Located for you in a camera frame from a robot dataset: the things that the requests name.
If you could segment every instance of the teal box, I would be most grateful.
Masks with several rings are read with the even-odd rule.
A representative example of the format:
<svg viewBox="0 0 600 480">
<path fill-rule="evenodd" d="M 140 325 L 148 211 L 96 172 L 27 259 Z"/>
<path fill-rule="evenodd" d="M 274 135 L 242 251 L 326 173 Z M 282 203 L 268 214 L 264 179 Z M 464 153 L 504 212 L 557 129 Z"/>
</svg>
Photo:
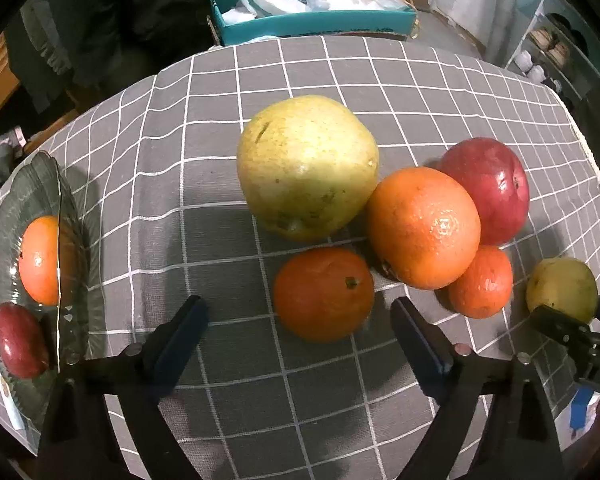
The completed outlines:
<svg viewBox="0 0 600 480">
<path fill-rule="evenodd" d="M 238 0 L 211 0 L 211 7 L 224 45 L 244 43 L 261 36 L 308 36 L 341 32 L 392 32 L 405 36 L 411 33 L 416 11 L 404 10 L 325 10 L 267 16 L 250 22 L 226 25 L 222 13 Z"/>
</svg>

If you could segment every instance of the gray floor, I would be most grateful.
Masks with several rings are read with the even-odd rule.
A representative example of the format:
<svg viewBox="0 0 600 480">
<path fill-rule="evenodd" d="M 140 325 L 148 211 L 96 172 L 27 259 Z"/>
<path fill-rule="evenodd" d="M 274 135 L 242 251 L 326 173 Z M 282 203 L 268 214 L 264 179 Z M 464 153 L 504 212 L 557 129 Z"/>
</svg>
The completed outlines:
<svg viewBox="0 0 600 480">
<path fill-rule="evenodd" d="M 450 25 L 443 23 L 442 20 L 428 12 L 418 12 L 418 18 L 420 20 L 420 33 L 415 40 L 409 39 L 408 41 L 441 48 L 461 56 L 481 59 L 475 45 L 460 36 Z"/>
</svg>

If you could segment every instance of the tablecloth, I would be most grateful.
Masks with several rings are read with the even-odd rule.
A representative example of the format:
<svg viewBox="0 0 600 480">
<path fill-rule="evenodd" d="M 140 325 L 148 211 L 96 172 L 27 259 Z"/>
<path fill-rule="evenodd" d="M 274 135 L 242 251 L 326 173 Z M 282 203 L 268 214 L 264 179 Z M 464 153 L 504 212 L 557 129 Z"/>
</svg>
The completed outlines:
<svg viewBox="0 0 600 480">
<path fill-rule="evenodd" d="M 504 245 L 515 285 L 501 313 L 467 319 L 435 293 L 374 270 L 376 304 L 351 338 L 309 344 L 279 325 L 270 288 L 304 247 L 251 217 L 235 153 L 256 112 L 306 94 L 340 101 L 366 124 L 381 176 L 434 162 L 471 136 L 514 150 L 531 202 L 524 228 Z M 555 415 L 574 393 L 564 349 L 525 322 L 525 280 L 542 258 L 568 254 L 587 262 L 600 293 L 600 172 L 544 86 L 398 41 L 266 41 L 184 59 L 85 113 L 42 149 L 58 160 L 90 238 L 90 355 L 142 341 L 189 294 L 210 305 L 198 351 L 160 404 L 203 478 L 393 479 L 436 410 L 390 329 L 386 308 L 405 294 L 452 342 L 487 356 L 531 354 Z M 360 219 L 321 244 L 369 252 Z M 483 401 L 452 478 L 475 453 L 490 402 Z M 119 405 L 108 402 L 131 470 L 145 475 Z M 35 450 L 35 432 L 13 431 L 1 400 L 0 422 Z"/>
</svg>

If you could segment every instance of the orange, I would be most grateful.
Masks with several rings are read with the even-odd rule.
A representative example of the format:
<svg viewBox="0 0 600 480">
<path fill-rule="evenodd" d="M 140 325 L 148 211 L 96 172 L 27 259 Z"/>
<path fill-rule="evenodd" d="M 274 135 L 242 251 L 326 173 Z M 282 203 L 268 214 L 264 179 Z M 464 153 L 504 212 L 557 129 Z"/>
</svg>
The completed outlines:
<svg viewBox="0 0 600 480">
<path fill-rule="evenodd" d="M 77 247 L 67 227 L 58 237 L 58 217 L 41 216 L 31 222 L 20 243 L 18 272 L 22 285 L 34 301 L 56 306 L 58 295 L 58 240 L 60 241 L 60 281 L 62 305 L 71 303 Z"/>
<path fill-rule="evenodd" d="M 337 247 L 309 249 L 276 276 L 273 302 L 281 323 L 308 341 L 329 342 L 353 332 L 374 303 L 365 261 Z"/>
<path fill-rule="evenodd" d="M 512 288 L 509 258 L 499 248 L 484 245 L 464 274 L 449 285 L 449 301 L 460 314 L 483 319 L 507 304 Z"/>
<path fill-rule="evenodd" d="M 474 201 L 450 176 L 405 168 L 386 177 L 367 205 L 367 232 L 382 266 L 416 288 L 447 286 L 480 243 Z"/>
</svg>

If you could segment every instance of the green-yellow fruit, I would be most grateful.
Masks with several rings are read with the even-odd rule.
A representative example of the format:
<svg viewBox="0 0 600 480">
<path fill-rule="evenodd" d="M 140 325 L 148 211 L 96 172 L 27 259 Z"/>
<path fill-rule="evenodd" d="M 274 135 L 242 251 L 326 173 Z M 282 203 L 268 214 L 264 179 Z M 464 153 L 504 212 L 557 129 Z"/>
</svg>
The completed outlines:
<svg viewBox="0 0 600 480">
<path fill-rule="evenodd" d="M 531 312 L 542 304 L 589 323 L 596 312 L 598 288 L 587 264 L 575 258 L 542 260 L 529 277 L 526 306 Z"/>
<path fill-rule="evenodd" d="M 343 105 L 309 95 L 275 103 L 247 124 L 238 178 L 251 213 L 291 240 L 325 238 L 365 205 L 378 179 L 378 146 Z"/>
</svg>

